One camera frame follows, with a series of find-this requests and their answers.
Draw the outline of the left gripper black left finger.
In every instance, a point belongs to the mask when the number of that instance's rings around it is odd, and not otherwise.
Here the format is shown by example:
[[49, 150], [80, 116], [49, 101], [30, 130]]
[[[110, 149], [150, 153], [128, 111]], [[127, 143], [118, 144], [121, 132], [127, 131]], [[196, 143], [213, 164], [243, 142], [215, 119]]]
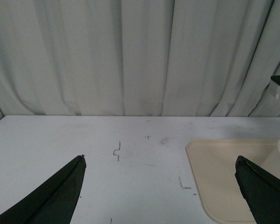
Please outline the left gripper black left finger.
[[78, 155], [0, 214], [0, 224], [69, 224], [80, 198], [85, 170], [84, 155]]

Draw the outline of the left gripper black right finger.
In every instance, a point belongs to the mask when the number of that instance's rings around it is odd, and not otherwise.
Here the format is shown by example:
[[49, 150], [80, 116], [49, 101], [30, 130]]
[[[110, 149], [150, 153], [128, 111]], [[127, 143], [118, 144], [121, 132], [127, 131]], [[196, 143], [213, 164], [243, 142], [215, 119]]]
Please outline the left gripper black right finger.
[[235, 177], [258, 224], [280, 224], [280, 179], [249, 159], [238, 156]]

